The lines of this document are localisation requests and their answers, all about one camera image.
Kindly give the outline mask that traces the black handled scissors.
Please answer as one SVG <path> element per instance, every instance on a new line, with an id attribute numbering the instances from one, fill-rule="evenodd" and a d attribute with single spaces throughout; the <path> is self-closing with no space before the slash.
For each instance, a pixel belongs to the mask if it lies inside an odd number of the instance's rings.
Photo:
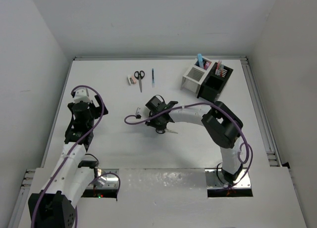
<path id="1" fill-rule="evenodd" d="M 156 129 L 156 133 L 158 133 L 158 134 L 160 134 L 160 135 L 165 134 L 165 133 L 178 134 L 178 132 L 173 131 L 173 130 L 169 130 L 169 129 L 164 129 L 164 130 L 158 130 L 158 129 Z"/>

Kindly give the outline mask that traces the blue handled scissors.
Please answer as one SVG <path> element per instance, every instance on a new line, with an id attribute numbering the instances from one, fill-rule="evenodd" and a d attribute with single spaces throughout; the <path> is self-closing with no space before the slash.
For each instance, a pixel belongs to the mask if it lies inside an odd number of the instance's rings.
<path id="1" fill-rule="evenodd" d="M 142 92 L 142 79 L 144 78 L 144 76 L 145 76 L 145 72 L 143 70 L 134 72 L 134 77 L 139 82 L 140 92 Z"/>

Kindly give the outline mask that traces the white pink eraser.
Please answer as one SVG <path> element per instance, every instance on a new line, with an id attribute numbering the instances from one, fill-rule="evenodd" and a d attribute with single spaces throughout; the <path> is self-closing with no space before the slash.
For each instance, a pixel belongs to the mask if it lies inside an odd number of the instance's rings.
<path id="1" fill-rule="evenodd" d="M 136 79 L 133 76 L 129 75 L 127 79 L 128 79 L 129 85 L 135 85 L 137 83 Z"/>

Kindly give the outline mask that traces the blue dark pen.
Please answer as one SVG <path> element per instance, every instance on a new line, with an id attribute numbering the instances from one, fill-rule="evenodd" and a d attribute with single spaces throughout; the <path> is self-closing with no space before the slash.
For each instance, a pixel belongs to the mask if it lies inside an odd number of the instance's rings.
<path id="1" fill-rule="evenodd" d="M 155 87 L 155 70 L 152 68 L 152 88 Z"/>

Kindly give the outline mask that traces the light blue highlighter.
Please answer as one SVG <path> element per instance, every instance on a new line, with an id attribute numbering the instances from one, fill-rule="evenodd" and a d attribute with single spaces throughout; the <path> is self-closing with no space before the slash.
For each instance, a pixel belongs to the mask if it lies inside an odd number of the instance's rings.
<path id="1" fill-rule="evenodd" d="M 197 54 L 197 63 L 200 68 L 204 69 L 203 57 L 200 53 Z"/>

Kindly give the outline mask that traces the purple highlighter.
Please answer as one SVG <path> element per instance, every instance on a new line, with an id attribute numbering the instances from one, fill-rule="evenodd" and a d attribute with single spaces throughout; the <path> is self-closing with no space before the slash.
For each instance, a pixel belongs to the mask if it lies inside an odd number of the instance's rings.
<path id="1" fill-rule="evenodd" d="M 209 63 L 209 62 L 206 62 L 206 63 L 204 64 L 204 69 L 207 70 L 209 66 L 210 66 L 210 63 Z"/>

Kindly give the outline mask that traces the red pen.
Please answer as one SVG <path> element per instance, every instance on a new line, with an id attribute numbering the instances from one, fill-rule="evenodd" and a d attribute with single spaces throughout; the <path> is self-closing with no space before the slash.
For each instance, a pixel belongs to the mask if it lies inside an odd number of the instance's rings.
<path id="1" fill-rule="evenodd" d="M 216 66 L 216 70 L 215 70 L 215 74 L 216 74 L 216 75 L 218 75 L 218 70 L 219 70 L 220 65 L 221 65 L 221 60 L 219 60 L 219 61 L 217 62 L 217 66 Z"/>

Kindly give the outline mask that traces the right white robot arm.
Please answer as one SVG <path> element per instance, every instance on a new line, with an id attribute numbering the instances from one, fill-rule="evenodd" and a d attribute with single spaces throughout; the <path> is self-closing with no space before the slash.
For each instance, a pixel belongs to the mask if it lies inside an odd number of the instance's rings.
<path id="1" fill-rule="evenodd" d="M 149 117 L 161 112 L 160 116 L 147 120 L 147 126 L 155 128 L 158 134 L 167 131 L 168 123 L 190 123 L 203 126 L 213 142 L 220 147 L 222 156 L 222 169 L 224 179 L 232 185 L 242 171 L 242 160 L 239 157 L 239 131 L 243 123 L 237 116 L 228 109 L 221 101 L 209 105 L 176 106 L 177 101 L 165 103 L 157 96 L 153 96 L 146 107 L 150 111 Z"/>

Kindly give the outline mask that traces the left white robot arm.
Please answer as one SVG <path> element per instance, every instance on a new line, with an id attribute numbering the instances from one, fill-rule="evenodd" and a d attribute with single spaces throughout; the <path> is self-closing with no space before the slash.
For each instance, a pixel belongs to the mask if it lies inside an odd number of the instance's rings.
<path id="1" fill-rule="evenodd" d="M 71 228 L 76 205 L 95 178 L 95 167 L 83 158 L 94 137 L 93 130 L 108 110 L 97 94 L 91 100 L 82 91 L 68 104 L 71 121 L 65 131 L 60 158 L 39 193 L 32 193 L 28 208 L 33 228 Z"/>

